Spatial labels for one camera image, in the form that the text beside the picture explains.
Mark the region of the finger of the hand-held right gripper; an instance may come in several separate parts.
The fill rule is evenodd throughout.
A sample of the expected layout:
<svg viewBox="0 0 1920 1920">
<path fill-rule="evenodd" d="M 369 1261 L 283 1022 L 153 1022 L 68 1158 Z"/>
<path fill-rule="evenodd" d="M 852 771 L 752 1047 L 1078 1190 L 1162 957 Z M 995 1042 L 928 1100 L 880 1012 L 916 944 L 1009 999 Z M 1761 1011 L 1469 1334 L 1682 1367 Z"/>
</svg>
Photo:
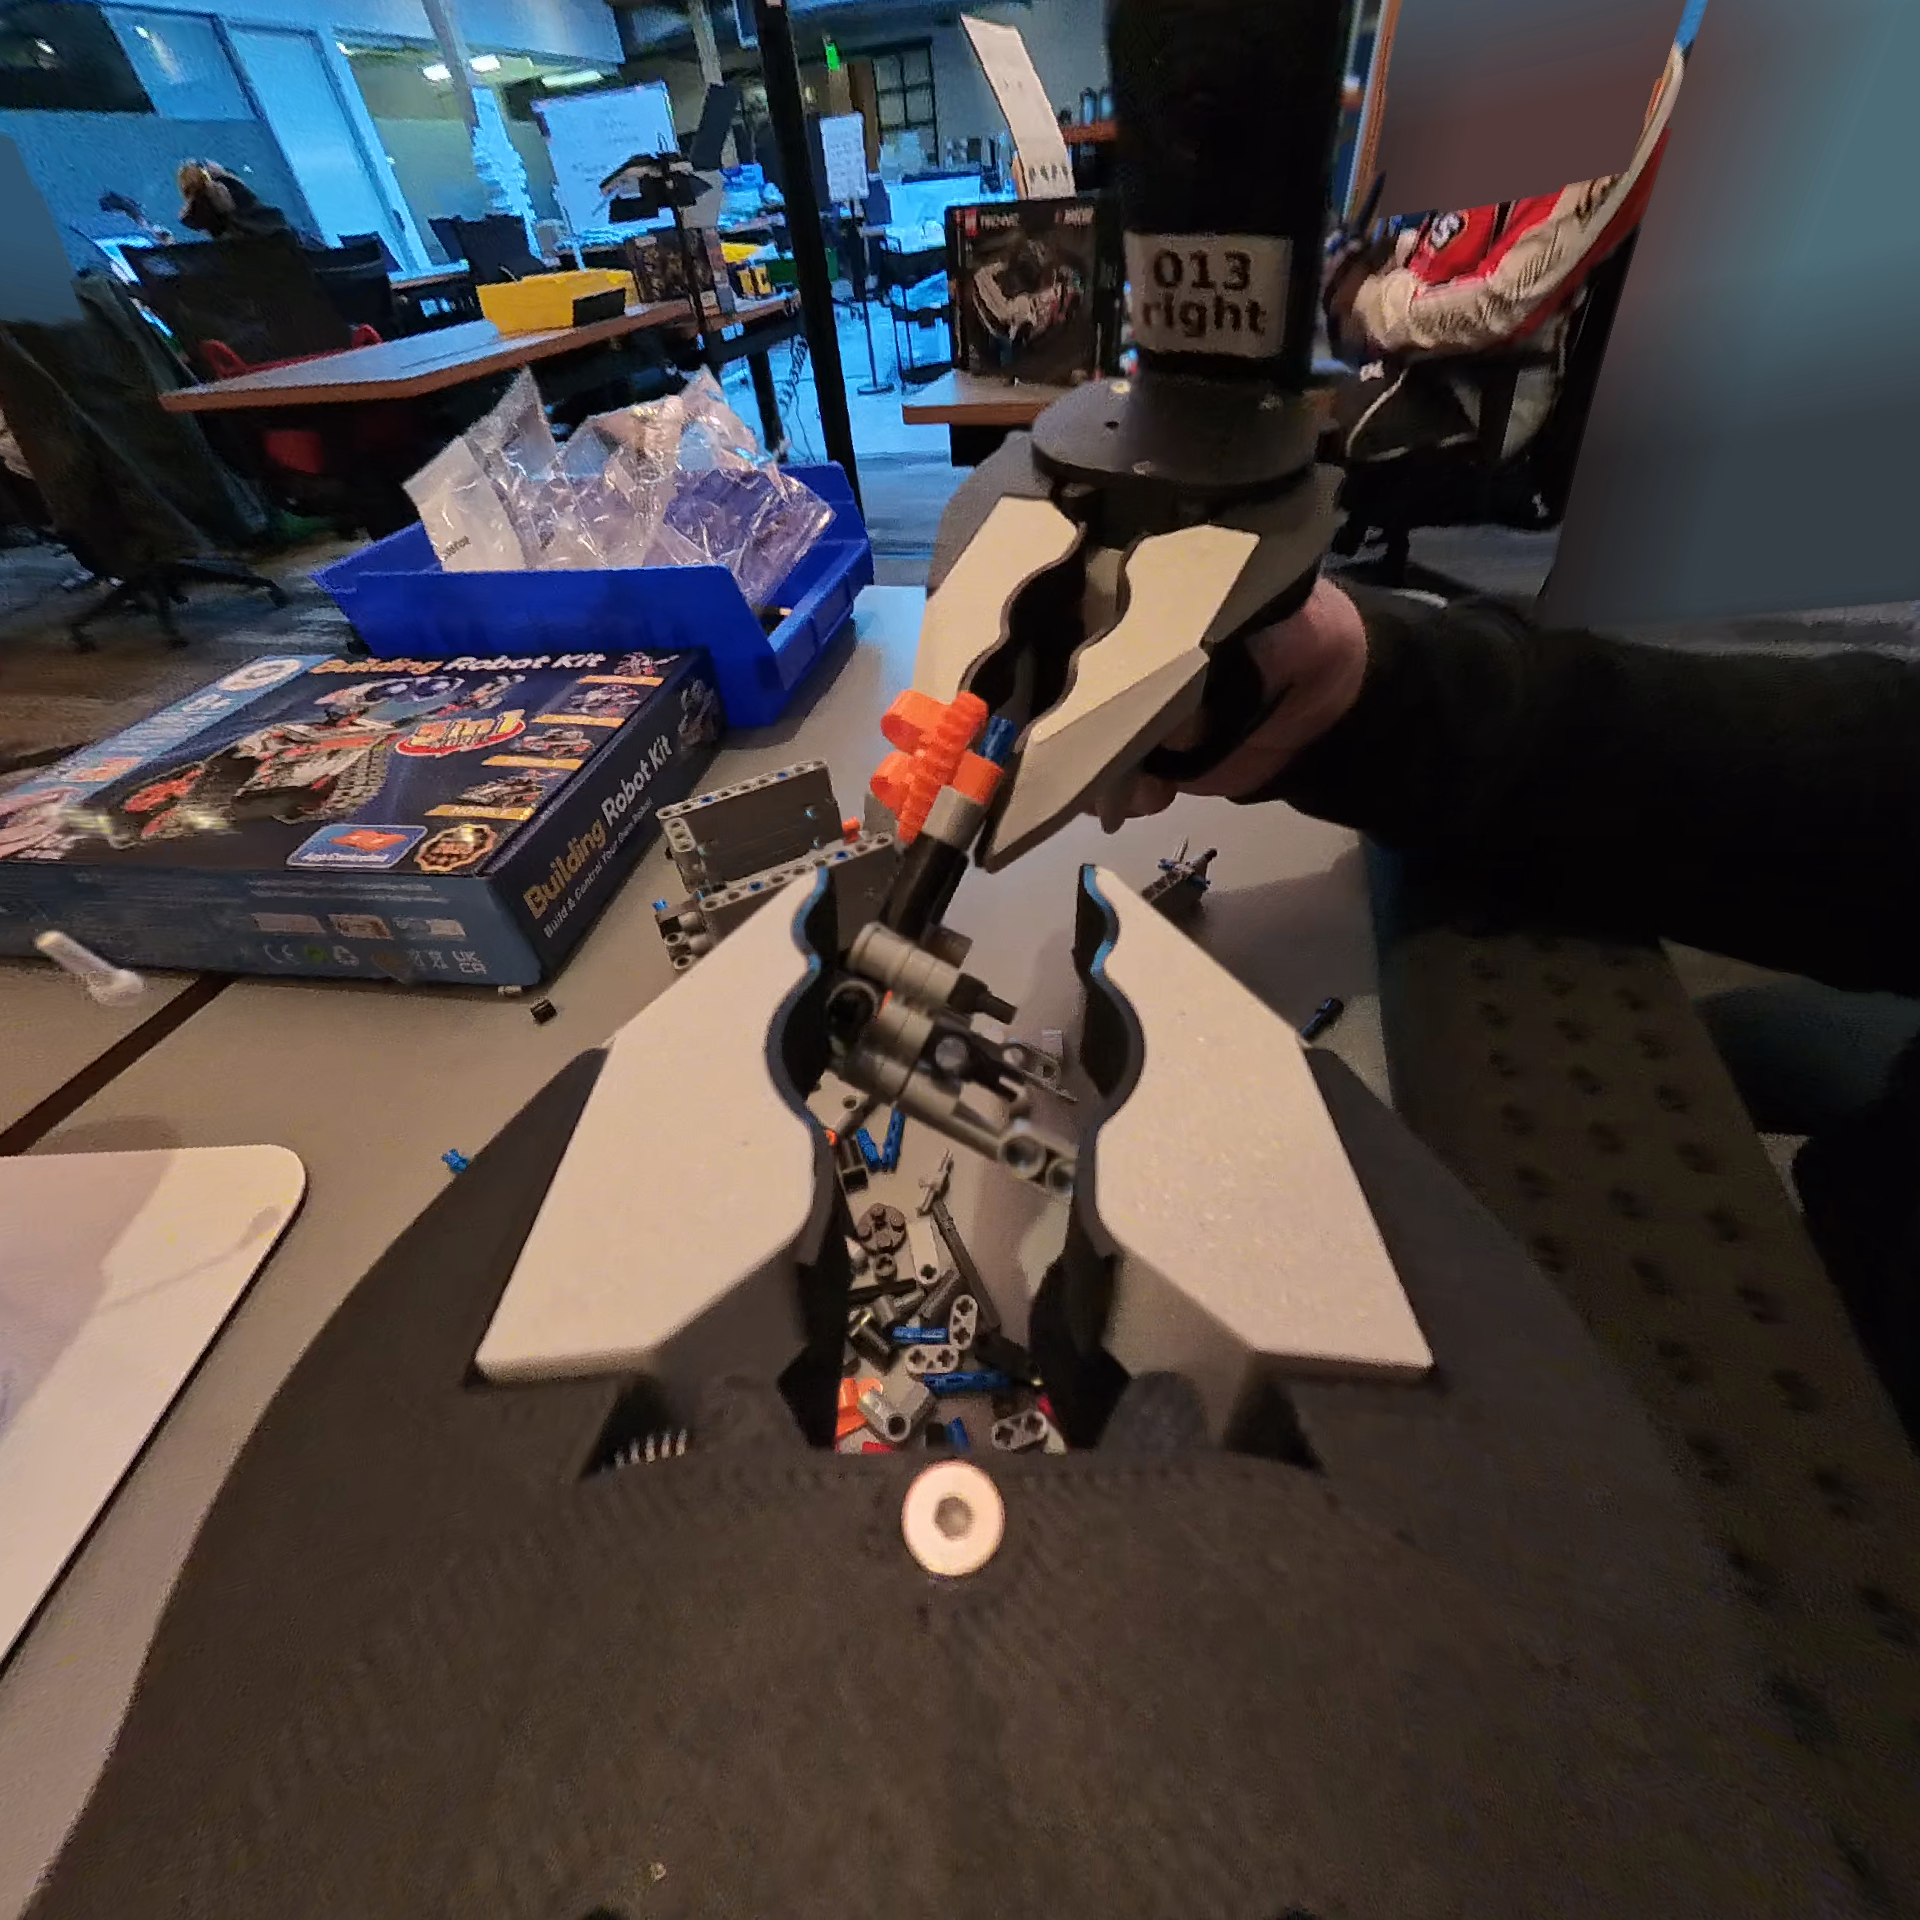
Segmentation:
<svg viewBox="0 0 1920 1920">
<path fill-rule="evenodd" d="M 1198 710 L 1210 634 L 1257 554 L 1257 532 L 1198 523 L 1153 534 L 1125 559 L 1116 623 L 1070 659 L 1061 696 L 1019 735 L 1014 766 L 979 845 L 1001 874 L 1083 805 L 1131 781 Z"/>
<path fill-rule="evenodd" d="M 1089 528 L 1050 500 L 998 500 L 928 592 L 915 692 L 963 692 L 1032 728 L 1053 706 L 1089 639 Z"/>
</svg>

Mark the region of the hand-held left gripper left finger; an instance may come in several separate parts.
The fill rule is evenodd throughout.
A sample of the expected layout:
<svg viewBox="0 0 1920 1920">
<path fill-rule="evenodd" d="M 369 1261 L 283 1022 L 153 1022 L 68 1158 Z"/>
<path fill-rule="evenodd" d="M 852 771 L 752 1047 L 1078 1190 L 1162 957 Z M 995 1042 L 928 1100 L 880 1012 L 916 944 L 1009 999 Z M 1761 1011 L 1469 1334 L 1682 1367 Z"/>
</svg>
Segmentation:
<svg viewBox="0 0 1920 1920">
<path fill-rule="evenodd" d="M 697 1399 L 810 1343 L 829 1147 L 832 879 L 792 879 L 605 1050 L 475 1351 L 494 1386 L 643 1376 Z"/>
</svg>

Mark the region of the grey and orange toy assembly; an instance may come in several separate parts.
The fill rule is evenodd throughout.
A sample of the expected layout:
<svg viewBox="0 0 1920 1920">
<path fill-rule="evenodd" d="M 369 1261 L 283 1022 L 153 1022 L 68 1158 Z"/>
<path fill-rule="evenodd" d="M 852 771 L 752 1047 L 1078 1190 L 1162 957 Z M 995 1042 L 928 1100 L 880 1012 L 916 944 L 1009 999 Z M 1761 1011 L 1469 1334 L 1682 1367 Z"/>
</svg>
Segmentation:
<svg viewBox="0 0 1920 1920">
<path fill-rule="evenodd" d="M 908 690 L 880 723 L 870 796 L 897 822 L 878 909 L 832 939 L 822 1005 L 829 1064 L 893 1116 L 920 1120 L 1022 1183 L 1073 1198 L 1070 1141 L 1035 1116 L 1038 1052 L 995 1037 L 1014 1005 L 970 972 L 944 923 L 1010 772 L 1014 728 L 974 692 Z"/>
</svg>

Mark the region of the person's right forearm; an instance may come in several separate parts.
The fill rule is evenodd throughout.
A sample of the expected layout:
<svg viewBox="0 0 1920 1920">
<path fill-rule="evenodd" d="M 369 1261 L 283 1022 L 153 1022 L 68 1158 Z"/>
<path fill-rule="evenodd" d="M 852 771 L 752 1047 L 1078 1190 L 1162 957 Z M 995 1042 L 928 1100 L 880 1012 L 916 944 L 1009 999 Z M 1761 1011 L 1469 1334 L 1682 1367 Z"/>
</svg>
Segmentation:
<svg viewBox="0 0 1920 1920">
<path fill-rule="evenodd" d="M 1916 994 L 1914 654 L 1674 650 L 1493 599 L 1356 602 L 1360 694 L 1282 776 L 1290 805 L 1558 926 Z"/>
</svg>

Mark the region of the pile of small building parts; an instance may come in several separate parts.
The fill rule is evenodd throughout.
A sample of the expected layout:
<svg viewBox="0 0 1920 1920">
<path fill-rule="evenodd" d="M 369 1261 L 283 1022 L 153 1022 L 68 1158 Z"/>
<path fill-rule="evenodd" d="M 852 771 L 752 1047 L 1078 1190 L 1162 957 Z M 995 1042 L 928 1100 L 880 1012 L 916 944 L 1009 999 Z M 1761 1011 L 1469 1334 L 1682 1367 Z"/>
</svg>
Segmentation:
<svg viewBox="0 0 1920 1920">
<path fill-rule="evenodd" d="M 1067 1454 L 1027 1332 L 1058 1208 L 832 1077 L 808 1107 L 832 1147 L 851 1274 L 834 1451 Z"/>
</svg>

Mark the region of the black studded panel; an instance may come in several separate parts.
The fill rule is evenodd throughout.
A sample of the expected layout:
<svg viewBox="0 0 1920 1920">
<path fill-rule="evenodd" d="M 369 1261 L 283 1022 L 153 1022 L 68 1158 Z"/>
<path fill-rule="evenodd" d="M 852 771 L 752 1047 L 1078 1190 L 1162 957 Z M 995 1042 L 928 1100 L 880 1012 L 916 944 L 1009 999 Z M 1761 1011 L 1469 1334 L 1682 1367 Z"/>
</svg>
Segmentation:
<svg viewBox="0 0 1920 1920">
<path fill-rule="evenodd" d="M 1664 1428 L 1788 1735 L 1916 1847 L 1916 1458 L 1667 955 L 1381 914 L 1403 1118 Z"/>
</svg>

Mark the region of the blue plastic bin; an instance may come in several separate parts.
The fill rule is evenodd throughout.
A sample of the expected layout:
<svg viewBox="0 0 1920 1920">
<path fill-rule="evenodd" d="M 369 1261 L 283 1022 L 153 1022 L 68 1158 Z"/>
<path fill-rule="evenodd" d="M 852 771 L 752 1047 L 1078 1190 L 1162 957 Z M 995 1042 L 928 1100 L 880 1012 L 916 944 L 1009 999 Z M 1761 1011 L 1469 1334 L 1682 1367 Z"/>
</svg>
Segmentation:
<svg viewBox="0 0 1920 1920">
<path fill-rule="evenodd" d="M 376 659 L 706 651 L 733 728 L 774 725 L 874 586 L 874 543 L 838 463 L 798 479 L 832 525 L 752 602 L 723 567 L 446 573 L 420 523 L 322 567 L 315 586 Z"/>
</svg>

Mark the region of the black pole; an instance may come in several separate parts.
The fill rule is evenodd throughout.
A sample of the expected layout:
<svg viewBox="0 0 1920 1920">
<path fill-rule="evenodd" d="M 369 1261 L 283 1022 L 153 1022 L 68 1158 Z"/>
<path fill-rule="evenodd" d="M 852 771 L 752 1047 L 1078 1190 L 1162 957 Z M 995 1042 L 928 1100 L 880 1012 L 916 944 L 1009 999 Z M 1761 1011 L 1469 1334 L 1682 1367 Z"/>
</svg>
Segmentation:
<svg viewBox="0 0 1920 1920">
<path fill-rule="evenodd" d="M 827 459 L 842 467 L 854 503 L 862 508 L 857 450 L 832 307 L 822 213 L 810 163 L 808 115 L 792 10 L 786 3 L 752 3 L 752 15 L 765 102 L 780 156 L 784 216 L 795 258 L 801 310 L 822 419 L 822 443 Z"/>
</svg>

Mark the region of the blue robot kit box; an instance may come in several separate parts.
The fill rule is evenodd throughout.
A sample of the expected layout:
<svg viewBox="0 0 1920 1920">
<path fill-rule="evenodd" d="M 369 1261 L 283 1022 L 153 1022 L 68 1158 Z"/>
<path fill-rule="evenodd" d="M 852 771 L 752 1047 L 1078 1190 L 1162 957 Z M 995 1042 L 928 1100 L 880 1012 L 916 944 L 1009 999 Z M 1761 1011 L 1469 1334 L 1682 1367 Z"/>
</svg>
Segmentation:
<svg viewBox="0 0 1920 1920">
<path fill-rule="evenodd" d="M 5 796 L 2 954 L 529 989 L 723 727 L 706 651 L 246 662 Z"/>
</svg>

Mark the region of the yellow bin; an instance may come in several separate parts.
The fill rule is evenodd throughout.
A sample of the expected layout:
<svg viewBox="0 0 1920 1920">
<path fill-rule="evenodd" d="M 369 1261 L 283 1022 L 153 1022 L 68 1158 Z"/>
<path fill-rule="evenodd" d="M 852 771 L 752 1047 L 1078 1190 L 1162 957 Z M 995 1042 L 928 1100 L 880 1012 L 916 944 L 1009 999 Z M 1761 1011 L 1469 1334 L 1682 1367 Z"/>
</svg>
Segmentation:
<svg viewBox="0 0 1920 1920">
<path fill-rule="evenodd" d="M 484 320 L 517 338 L 617 320 L 629 310 L 635 283 L 629 272 L 579 270 L 480 283 L 475 294 Z"/>
</svg>

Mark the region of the white book stand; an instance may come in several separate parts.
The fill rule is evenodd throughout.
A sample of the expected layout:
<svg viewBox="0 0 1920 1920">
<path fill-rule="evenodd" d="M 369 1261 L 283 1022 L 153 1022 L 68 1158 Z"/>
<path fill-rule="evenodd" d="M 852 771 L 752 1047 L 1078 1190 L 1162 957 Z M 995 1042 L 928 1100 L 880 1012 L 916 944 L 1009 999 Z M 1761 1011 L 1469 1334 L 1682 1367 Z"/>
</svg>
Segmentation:
<svg viewBox="0 0 1920 1920">
<path fill-rule="evenodd" d="M 2 1160 L 2 1658 L 300 1214 L 281 1146 Z"/>
</svg>

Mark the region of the long wooden table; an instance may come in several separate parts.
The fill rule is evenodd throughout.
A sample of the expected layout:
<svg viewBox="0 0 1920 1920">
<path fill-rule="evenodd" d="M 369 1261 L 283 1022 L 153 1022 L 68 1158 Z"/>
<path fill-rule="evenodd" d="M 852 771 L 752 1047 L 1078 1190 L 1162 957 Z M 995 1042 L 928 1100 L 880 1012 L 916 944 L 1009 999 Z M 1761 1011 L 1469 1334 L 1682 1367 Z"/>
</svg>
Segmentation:
<svg viewBox="0 0 1920 1920">
<path fill-rule="evenodd" d="M 643 333 L 688 338 L 696 320 L 697 310 L 685 302 L 635 304 L 610 320 L 525 333 L 502 333 L 489 320 L 474 320 L 398 342 L 294 359 L 164 390 L 161 408 L 170 416 L 210 416 L 416 400 L 544 360 L 624 344 Z"/>
</svg>

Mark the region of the white plastic pin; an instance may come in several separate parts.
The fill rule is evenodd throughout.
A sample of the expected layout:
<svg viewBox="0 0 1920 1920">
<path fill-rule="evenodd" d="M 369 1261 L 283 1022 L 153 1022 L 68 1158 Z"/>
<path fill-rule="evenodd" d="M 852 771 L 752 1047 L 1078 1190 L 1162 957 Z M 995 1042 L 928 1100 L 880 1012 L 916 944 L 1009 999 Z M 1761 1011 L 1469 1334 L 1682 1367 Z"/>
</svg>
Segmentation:
<svg viewBox="0 0 1920 1920">
<path fill-rule="evenodd" d="M 35 936 L 35 950 L 59 972 L 74 975 L 86 996 L 101 1005 L 126 1005 L 149 989 L 142 973 L 131 966 L 115 964 L 56 927 Z"/>
</svg>

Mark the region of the black office chair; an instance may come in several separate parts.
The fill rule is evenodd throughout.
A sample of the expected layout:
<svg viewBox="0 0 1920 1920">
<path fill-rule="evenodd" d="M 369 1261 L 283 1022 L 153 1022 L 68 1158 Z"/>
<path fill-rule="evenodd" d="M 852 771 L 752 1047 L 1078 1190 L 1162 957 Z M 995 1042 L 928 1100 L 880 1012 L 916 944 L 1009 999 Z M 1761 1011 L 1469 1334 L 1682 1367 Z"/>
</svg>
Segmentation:
<svg viewBox="0 0 1920 1920">
<path fill-rule="evenodd" d="M 267 515 L 201 428 L 163 400 L 172 364 L 102 275 L 61 272 L 45 294 L 5 294 L 2 397 L 53 534 L 107 588 L 68 622 L 81 654 L 106 618 L 153 618 L 172 647 L 195 586 L 291 597 L 235 558 Z"/>
</svg>

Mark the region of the grey perforated frame piece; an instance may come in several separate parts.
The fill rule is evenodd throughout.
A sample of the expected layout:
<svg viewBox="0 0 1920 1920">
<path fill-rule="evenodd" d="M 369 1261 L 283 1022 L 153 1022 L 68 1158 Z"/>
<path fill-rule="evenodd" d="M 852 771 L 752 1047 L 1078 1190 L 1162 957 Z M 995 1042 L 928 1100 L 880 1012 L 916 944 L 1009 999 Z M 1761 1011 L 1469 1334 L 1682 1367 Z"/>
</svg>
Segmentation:
<svg viewBox="0 0 1920 1920">
<path fill-rule="evenodd" d="M 657 820 L 683 901 L 657 904 L 668 962 L 691 970 L 763 898 L 857 845 L 822 758 L 723 784 L 660 806 Z"/>
</svg>

